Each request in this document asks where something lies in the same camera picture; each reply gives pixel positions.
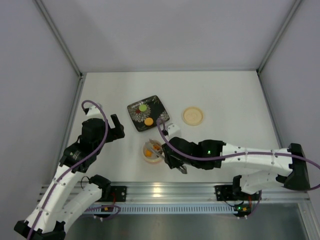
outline orange food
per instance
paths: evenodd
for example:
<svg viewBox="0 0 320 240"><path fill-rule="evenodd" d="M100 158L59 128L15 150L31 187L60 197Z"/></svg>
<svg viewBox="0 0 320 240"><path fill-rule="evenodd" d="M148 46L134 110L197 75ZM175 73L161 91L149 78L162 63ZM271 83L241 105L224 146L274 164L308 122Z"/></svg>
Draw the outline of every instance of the orange food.
<svg viewBox="0 0 320 240"><path fill-rule="evenodd" d="M147 126L151 126L152 124L154 124L154 120L151 117L148 117L144 120L144 124Z"/></svg>
<svg viewBox="0 0 320 240"><path fill-rule="evenodd" d="M147 150L145 150L144 155L145 155L146 157L151 157L151 156L152 156L152 152L147 149Z"/></svg>
<svg viewBox="0 0 320 240"><path fill-rule="evenodd" d="M158 145L153 145L153 149L158 151L161 149L161 147L159 147Z"/></svg>

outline metal frame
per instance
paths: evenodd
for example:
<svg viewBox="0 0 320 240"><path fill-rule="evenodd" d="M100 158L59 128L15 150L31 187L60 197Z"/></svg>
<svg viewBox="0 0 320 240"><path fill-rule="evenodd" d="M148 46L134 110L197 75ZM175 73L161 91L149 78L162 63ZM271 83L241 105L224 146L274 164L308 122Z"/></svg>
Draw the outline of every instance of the metal frame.
<svg viewBox="0 0 320 240"><path fill-rule="evenodd" d="M113 182L113 186L127 186L125 204L225 204L217 201L215 186L232 184L229 182ZM41 200L49 185L41 188ZM68 201L82 191L80 183L71 191ZM306 192L291 191L285 188L264 190L261 203L309 203Z"/></svg>
<svg viewBox="0 0 320 240"><path fill-rule="evenodd" d="M84 86L84 81L86 76L83 76L81 73L77 63L75 62L71 52L69 51L66 43L64 42L59 30L57 29L54 21L52 20L47 8L45 7L42 0L33 0L36 8L39 10L40 14L43 16L44 20L48 24L49 29L53 33L54 37L58 41L62 51L64 52L65 56L67 57L68 61L70 62L72 68L76 72L79 77L79 82L77 86L77 90L74 96L72 108L70 111L70 115L68 117L65 135L63 137L61 148L59 151L59 156L63 154L64 149L68 144L68 140L70 137L71 129L73 126L73 122L75 119L77 107L80 101L82 89ZM271 105L269 103L268 96L264 89L263 82L260 79L260 74L264 69L265 65L267 64L268 60L270 59L272 53L275 51L276 47L278 46L279 42L281 41L286 29L290 25L290 22L294 18L295 14L297 13L299 7L301 6L303 0L295 0L292 4L290 11L288 12L287 16L281 28L277 32L274 40L272 41L268 51L266 52L265 56L263 57L261 64L257 69L257 74L260 80L261 88L267 103L268 111L271 117L271 121L274 127L275 135L278 140L278 144L280 147L283 147L282 137L280 135L279 127L273 115L273 111ZM225 183L161 183L161 182L115 182L113 185L116 186L127 186L127 207L128 205L131 206L143 206L148 204L148 206L171 206L174 204L175 206L186 205L186 204L193 204L193 207L197 206L208 206L208 204L217 205L217 206L224 206L224 203L217 202L215 196L215 188L216 185L221 185ZM49 185L44 185L41 188L39 201L42 198L44 192L47 190ZM81 191L80 184L77 184L75 188L72 190L69 198L74 197L76 194ZM320 228L319 223L317 221L317 217L314 213L312 204L309 199L308 193L305 192L292 192L288 190L283 190L281 188L276 190L266 190L262 193L262 204L264 203L298 203L298 207L301 213L301 218L303 220L305 229L310 239L313 240L320 240Z"/></svg>
<svg viewBox="0 0 320 240"><path fill-rule="evenodd" d="M55 39L57 40L57 42L59 43L62 51L64 52L66 58L69 60L72 68L74 69L75 73L78 75L78 77L81 78L81 76L83 75L80 70L79 67L76 63L76 61L74 60L74 58L72 57L65 41L63 40L58 28L56 27L54 21L52 20L45 4L43 3L42 0L33 0L36 8L39 10L40 14L43 16L45 22L48 24L49 29L51 30L51 32L53 33Z"/></svg>
<svg viewBox="0 0 320 240"><path fill-rule="evenodd" d="M197 204L117 204L121 207L119 214L235 214L237 213L233 207L226 204L207 203L203 205ZM102 207L101 204L92 205L94 207ZM83 215L92 214L115 214L118 210L113 208L111 212L95 209L93 211L85 211Z"/></svg>
<svg viewBox="0 0 320 240"><path fill-rule="evenodd" d="M259 67L257 69L258 76L260 75L260 73L262 72L264 67L266 66L269 58L272 55L272 53L275 51L276 47L278 46L279 42L281 41L282 37L284 36L286 30L288 29L288 26L290 25L292 19L296 15L296 13L297 13L299 7L301 6L301 4L303 3L303 1L304 0L295 0L294 3L292 4L291 9L289 10L288 14L284 18L284 21L283 21L279 31L277 32L277 34L276 34L275 38L273 39L268 51L264 55L264 57L262 59L262 62L260 63L260 65L259 65Z"/></svg>

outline gray floor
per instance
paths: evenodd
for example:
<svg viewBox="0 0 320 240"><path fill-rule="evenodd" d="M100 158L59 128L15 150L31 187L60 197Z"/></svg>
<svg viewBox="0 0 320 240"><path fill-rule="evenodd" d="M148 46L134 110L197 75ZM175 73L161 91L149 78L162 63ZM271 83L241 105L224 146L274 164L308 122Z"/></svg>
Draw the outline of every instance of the gray floor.
<svg viewBox="0 0 320 240"><path fill-rule="evenodd" d="M248 220L230 215L119 215L78 219L66 240L306 240L296 205L261 204Z"/></svg>

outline cable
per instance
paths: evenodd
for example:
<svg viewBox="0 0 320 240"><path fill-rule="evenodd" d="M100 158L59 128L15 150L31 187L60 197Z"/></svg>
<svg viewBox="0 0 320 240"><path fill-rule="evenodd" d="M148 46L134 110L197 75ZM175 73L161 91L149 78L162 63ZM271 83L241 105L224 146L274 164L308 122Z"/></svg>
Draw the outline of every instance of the cable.
<svg viewBox="0 0 320 240"><path fill-rule="evenodd" d="M88 208L87 210L85 210L85 212L91 212L91 211L94 211L97 209L105 209L105 208L116 208L118 211L115 214L108 216L104 220L111 220L111 219L115 218L121 212L121 207L119 207L117 205L103 205L103 206L91 207L91 208Z"/></svg>
<svg viewBox="0 0 320 240"><path fill-rule="evenodd" d="M89 158L91 158L94 154L96 154L105 144L106 142L106 139L107 139L107 135L108 135L108 119L104 113L104 111L102 110L102 108L96 104L94 101L91 101L91 100L84 100L81 104L81 107L82 107L82 110L85 111L85 103L90 103L90 104L93 104L99 111L100 113L102 114L103 116L103 119L104 119L104 123L105 123L105 133L104 133L104 136L103 136L103 139L101 141L101 143L99 144L99 146L92 152L90 153L88 156L86 156L84 159L82 159L81 161L77 162L76 164L74 164L73 166L71 166L68 170L66 170L63 174L61 174L60 177L58 177L58 179L56 180L56 182L58 183L65 175L67 175L70 171L72 171L74 168L78 167L79 165L81 165L82 163L84 163L85 161L87 161ZM49 190L44 202L43 202L43 205L42 205L42 209L45 209L53 191L55 190L56 186L57 186L57 183L54 183L51 187L51 189ZM30 228L30 231L28 233L28 236L27 236L27 240L30 240L31 239L31 235L41 217L41 214L42 214L42 210L39 211L38 215L36 216L33 224L32 224L32 227Z"/></svg>
<svg viewBox="0 0 320 240"><path fill-rule="evenodd" d="M113 192L113 193L111 193L110 195L113 196L113 203L112 203L112 205L115 205L115 204L116 204L116 201L117 201L116 194Z"/></svg>
<svg viewBox="0 0 320 240"><path fill-rule="evenodd" d="M84 189L84 187L82 186L82 181L84 180L84 178L87 178L90 181L90 178L88 176L82 177L81 181L80 181L80 186L81 186L82 189Z"/></svg>
<svg viewBox="0 0 320 240"><path fill-rule="evenodd" d="M258 199L256 205L254 206L254 209L251 211L250 216L252 216L252 214L255 213L261 200L262 200L262 190L260 190L259 199Z"/></svg>
<svg viewBox="0 0 320 240"><path fill-rule="evenodd" d="M249 196L248 199L249 199L249 207L251 208L251 207L252 207L252 199L251 199L251 196Z"/></svg>
<svg viewBox="0 0 320 240"><path fill-rule="evenodd" d="M240 202L239 204L235 204L235 205L231 205L231 204L229 204L229 203L227 203L227 201L225 201L225 200L223 200L226 204L228 204L230 207L239 207L239 206L241 206L242 204L244 204L245 202L244 201L242 201L242 202Z"/></svg>
<svg viewBox="0 0 320 240"><path fill-rule="evenodd" d="M162 132L161 130L161 127L160 127L160 122L162 122L162 125L163 125L163 129L165 130L166 129L166 125L165 125L165 121L162 119L162 118L158 118L157 121L156 121L156 126L159 130L159 133L163 139L163 141L173 150L175 151L177 154L185 157L185 158L188 158L188 159L191 159L191 160L196 160L196 161L218 161L218 160L224 160L226 158L233 158L233 157L237 157L237 156L244 156L244 155L267 155L267 156L273 156L275 155L275 157L277 156L282 156L282 157L289 157L289 158L295 158L295 159L299 159L299 160L302 160L304 162L307 162L313 166L315 166L316 168L318 168L320 170L320 165L317 164L316 162L310 160L310 159L307 159L305 157L302 157L302 156L298 156L298 155L294 155L294 154L289 154L289 153L280 153L280 152L276 152L276 153L273 153L273 152L263 152L263 151L249 151L249 152L239 152L239 153L234 153L234 154L229 154L229 155L224 155L224 156L214 156L214 157L196 157L196 156L191 156L191 155L188 155L188 154L185 154L183 153L182 151L176 149L165 137L164 133ZM312 191L312 190L316 190L320 188L320 183L314 187L311 187L309 189L305 189L303 191Z"/></svg>

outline black bracket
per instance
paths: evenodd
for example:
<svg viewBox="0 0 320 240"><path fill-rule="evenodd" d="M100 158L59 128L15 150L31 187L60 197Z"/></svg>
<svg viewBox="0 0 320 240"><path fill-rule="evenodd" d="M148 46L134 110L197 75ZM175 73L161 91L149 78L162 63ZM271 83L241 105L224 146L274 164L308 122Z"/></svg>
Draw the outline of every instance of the black bracket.
<svg viewBox="0 0 320 240"><path fill-rule="evenodd" d="M258 201L260 195L259 193L250 195L244 192L234 194L232 185L217 185L214 186L214 189L217 201L248 201L249 196L252 201Z"/></svg>
<svg viewBox="0 0 320 240"><path fill-rule="evenodd" d="M106 199L97 202L120 202L123 203L127 199L127 186L111 186L110 194Z"/></svg>

